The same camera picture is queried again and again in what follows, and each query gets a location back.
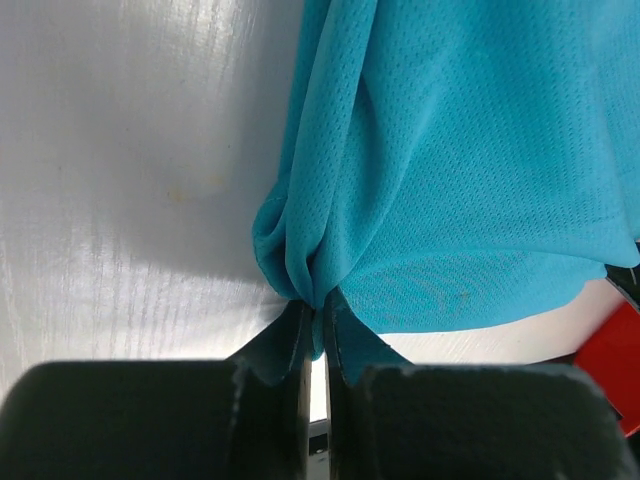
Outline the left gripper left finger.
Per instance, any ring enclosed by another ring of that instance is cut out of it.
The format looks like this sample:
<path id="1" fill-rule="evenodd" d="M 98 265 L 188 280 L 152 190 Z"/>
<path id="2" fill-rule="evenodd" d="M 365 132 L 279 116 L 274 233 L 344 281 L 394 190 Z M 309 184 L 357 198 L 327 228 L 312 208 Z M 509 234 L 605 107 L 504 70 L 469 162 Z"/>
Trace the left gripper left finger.
<path id="1" fill-rule="evenodd" d="M 56 361 L 1 407 L 5 479 L 302 479 L 310 308 L 224 360 Z"/>

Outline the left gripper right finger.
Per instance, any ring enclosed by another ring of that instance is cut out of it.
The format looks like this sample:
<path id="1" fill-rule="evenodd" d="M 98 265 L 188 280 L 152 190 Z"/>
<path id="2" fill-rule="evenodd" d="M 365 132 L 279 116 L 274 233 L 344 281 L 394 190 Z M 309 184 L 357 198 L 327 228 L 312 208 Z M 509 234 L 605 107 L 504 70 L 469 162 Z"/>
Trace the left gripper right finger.
<path id="1" fill-rule="evenodd" d="M 604 394 L 562 363 L 416 365 L 339 291 L 323 308 L 334 479 L 629 479 Z"/>

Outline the teal t shirt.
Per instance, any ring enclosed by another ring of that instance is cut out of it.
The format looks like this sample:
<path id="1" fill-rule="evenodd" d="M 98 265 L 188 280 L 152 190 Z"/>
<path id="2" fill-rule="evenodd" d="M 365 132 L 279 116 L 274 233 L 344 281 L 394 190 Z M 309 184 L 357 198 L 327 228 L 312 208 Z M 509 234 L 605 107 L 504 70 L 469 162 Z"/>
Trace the teal t shirt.
<path id="1" fill-rule="evenodd" d="M 639 262 L 635 1 L 308 1 L 257 263 L 377 333 L 500 325 Z"/>

